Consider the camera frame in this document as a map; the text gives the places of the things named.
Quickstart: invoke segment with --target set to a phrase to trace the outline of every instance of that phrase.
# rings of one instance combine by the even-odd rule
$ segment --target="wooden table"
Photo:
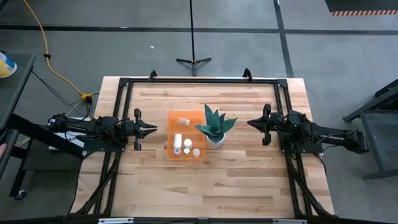
[[[104,77],[95,116],[112,116],[120,77]],[[311,119],[304,81],[288,79],[294,110]],[[204,161],[170,161],[166,158],[167,117],[170,110],[219,109],[238,118],[224,145],[207,150]],[[134,138],[122,154],[112,209],[113,217],[228,217],[291,218],[294,216],[285,157],[276,133],[269,146],[263,134],[246,122],[259,118],[265,103],[276,111],[275,93],[267,84],[135,83],[129,117],[134,108],[142,120],[158,126],[134,151]],[[123,103],[119,114],[122,114]],[[78,210],[98,185],[104,153],[83,161],[72,211]],[[333,213],[322,163],[303,154],[307,184],[314,196]],[[103,206],[108,191],[104,191]],[[301,191],[298,191],[304,212]]]

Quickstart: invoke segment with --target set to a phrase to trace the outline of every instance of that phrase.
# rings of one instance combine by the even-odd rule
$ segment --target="aloe plant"
[[[210,107],[205,105],[206,125],[196,125],[195,127],[203,134],[207,135],[210,141],[218,143],[235,124],[237,118],[224,120],[225,113],[218,115],[218,110],[214,113]]]

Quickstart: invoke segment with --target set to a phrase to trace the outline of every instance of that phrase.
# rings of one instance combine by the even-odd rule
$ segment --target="gray floor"
[[[121,27],[188,27],[189,6],[183,0],[29,1],[43,24]],[[272,0],[194,0],[195,26],[277,28]],[[286,29],[397,30],[397,16],[331,17],[324,1],[280,0]],[[2,24],[35,24],[21,0],[0,13]],[[53,67],[81,90],[99,90],[105,75],[190,74],[175,58],[190,58],[189,33],[178,32],[46,32]],[[238,77],[248,67],[255,77],[286,77],[278,34],[195,34],[197,58],[213,60],[198,75]],[[334,128],[361,128],[341,119],[395,80],[398,36],[288,35],[294,76],[305,79],[315,122]],[[0,49],[37,54],[35,71],[70,101],[78,95],[52,75],[42,57],[39,31],[0,30]],[[85,107],[78,108],[84,113]],[[55,113],[69,111],[30,77],[16,111],[44,124]],[[359,156],[341,147],[325,153],[335,213],[345,218],[398,222],[398,178],[363,182],[376,171],[371,154]],[[76,173],[30,173],[28,196],[7,197],[19,165],[11,160],[0,181],[0,219],[67,213]]]

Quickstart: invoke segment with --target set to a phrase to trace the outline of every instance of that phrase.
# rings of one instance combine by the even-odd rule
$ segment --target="orange tray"
[[[189,126],[178,124],[178,119],[189,119]],[[167,158],[170,160],[200,160],[205,158],[206,139],[205,135],[195,128],[198,124],[205,123],[205,114],[203,111],[170,111],[169,126],[167,128]],[[192,148],[188,155],[184,153],[184,147],[181,147],[181,155],[174,154],[174,135],[182,134],[182,144],[184,140],[192,140]],[[193,156],[194,149],[200,150],[200,156]]]

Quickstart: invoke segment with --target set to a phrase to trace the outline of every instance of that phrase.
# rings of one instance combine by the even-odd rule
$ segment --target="wheel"
[[[18,195],[14,197],[15,200],[22,200],[26,196],[25,190],[18,191]]]

